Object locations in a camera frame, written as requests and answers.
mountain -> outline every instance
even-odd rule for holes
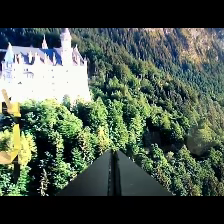
[[[89,60],[94,101],[22,105],[24,142],[36,151],[26,148],[32,158],[17,186],[6,178],[10,168],[0,169],[2,194],[54,195],[113,149],[175,195],[224,195],[224,29],[70,30]],[[0,48],[8,41],[40,47],[43,34],[49,47],[60,47],[60,32],[0,28]],[[3,120],[0,146],[10,139],[9,123]]]

hillside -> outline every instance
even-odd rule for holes
[[[89,59],[94,102],[22,106],[27,159],[16,186],[1,167],[2,195],[54,195],[108,149],[173,194],[224,195],[223,29],[71,31]],[[60,47],[60,29],[0,28],[0,48],[40,47],[43,33]],[[3,122],[1,149],[11,136]]]

